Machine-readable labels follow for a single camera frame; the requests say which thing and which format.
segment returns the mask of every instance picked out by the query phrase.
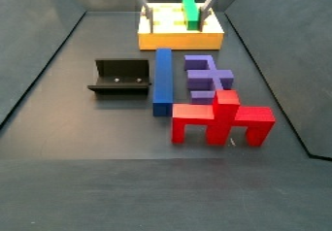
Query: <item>red block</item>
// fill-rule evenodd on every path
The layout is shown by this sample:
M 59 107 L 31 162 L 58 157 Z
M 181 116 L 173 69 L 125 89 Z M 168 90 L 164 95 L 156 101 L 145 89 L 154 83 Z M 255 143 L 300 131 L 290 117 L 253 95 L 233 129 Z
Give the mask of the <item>red block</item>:
M 240 106 L 235 90 L 217 90 L 211 106 L 175 104 L 173 106 L 173 143 L 185 141 L 188 124 L 207 125 L 207 142 L 224 145 L 233 126 L 245 126 L 247 140 L 251 146 L 260 146 L 271 132 L 275 117 L 268 107 Z

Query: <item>toy block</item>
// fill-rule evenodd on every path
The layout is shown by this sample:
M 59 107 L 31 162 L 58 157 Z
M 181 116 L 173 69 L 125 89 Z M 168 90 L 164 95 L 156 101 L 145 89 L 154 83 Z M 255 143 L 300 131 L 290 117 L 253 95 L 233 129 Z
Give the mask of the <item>toy block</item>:
M 157 50 L 219 50 L 224 41 L 224 28 L 216 14 L 204 21 L 204 28 L 188 30 L 183 3 L 149 3 L 153 8 L 153 33 L 150 33 L 149 19 L 141 15 L 138 30 L 140 49 Z
M 212 105 L 213 104 L 215 91 L 193 91 L 191 93 L 191 103 Z
M 208 70 L 209 55 L 185 55 L 185 70 Z
M 212 55 L 187 55 L 185 70 L 188 75 L 187 88 L 204 91 L 203 94 L 191 94 L 191 103 L 212 104 L 215 91 L 232 88 L 232 70 L 219 70 Z
M 153 103 L 153 116 L 172 116 L 172 103 Z
M 240 107 L 233 125 L 247 126 L 247 141 L 253 147 L 259 147 L 275 125 L 275 116 L 268 107 Z
M 260 146 L 275 124 L 268 107 L 240 106 L 235 90 L 217 89 L 211 105 L 176 104 L 173 107 L 173 143 L 185 141 L 188 124 L 207 125 L 207 143 L 224 145 L 233 126 L 245 126 L 249 146 Z
M 220 79 L 224 89 L 232 89 L 232 86 L 233 86 L 232 70 L 217 70 L 216 78 Z
M 188 124 L 208 125 L 215 119 L 213 108 L 207 105 L 175 104 L 173 105 L 173 127 L 172 141 L 185 141 L 185 129 Z
M 187 87 L 189 90 L 211 91 L 213 87 L 212 84 L 213 84 L 212 82 L 188 82 Z
M 153 115 L 172 116 L 173 102 L 172 50 L 158 49 L 154 68 Z
M 199 9 L 195 0 L 183 0 L 187 30 L 199 30 Z

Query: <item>black holder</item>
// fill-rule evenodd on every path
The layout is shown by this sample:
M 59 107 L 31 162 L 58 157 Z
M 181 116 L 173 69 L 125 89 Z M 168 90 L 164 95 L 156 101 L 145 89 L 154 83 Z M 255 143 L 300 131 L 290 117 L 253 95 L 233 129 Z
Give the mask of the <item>black holder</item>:
M 149 91 L 149 61 L 146 59 L 98 59 L 100 78 L 89 89 L 97 93 L 142 93 Z

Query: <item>purple block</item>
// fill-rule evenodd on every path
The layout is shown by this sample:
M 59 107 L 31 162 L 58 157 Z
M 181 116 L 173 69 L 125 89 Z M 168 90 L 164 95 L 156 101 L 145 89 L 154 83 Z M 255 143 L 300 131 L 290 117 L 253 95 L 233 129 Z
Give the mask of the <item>purple block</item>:
M 185 70 L 209 69 L 208 58 L 211 55 L 185 55 Z
M 193 91 L 191 93 L 191 103 L 192 104 L 213 104 L 216 91 Z
M 233 72 L 232 70 L 220 70 L 217 72 L 219 78 L 221 79 L 224 89 L 232 89 L 233 85 Z
M 215 90 L 213 84 L 211 82 L 204 82 L 204 83 L 187 83 L 187 88 L 189 90 Z
M 187 87 L 192 92 L 192 104 L 212 104 L 216 89 L 232 89 L 232 70 L 219 70 L 212 55 L 187 55 Z

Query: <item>yellow block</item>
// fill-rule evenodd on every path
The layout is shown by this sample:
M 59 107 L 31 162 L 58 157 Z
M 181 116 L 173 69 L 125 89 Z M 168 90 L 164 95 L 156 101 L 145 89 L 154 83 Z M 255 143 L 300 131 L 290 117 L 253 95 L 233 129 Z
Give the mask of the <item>yellow block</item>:
M 188 31 L 183 3 L 149 3 L 153 8 L 153 33 L 149 32 L 149 20 L 141 16 L 141 50 L 170 48 L 173 50 L 219 50 L 224 41 L 224 28 L 213 10 L 204 21 L 203 32 Z

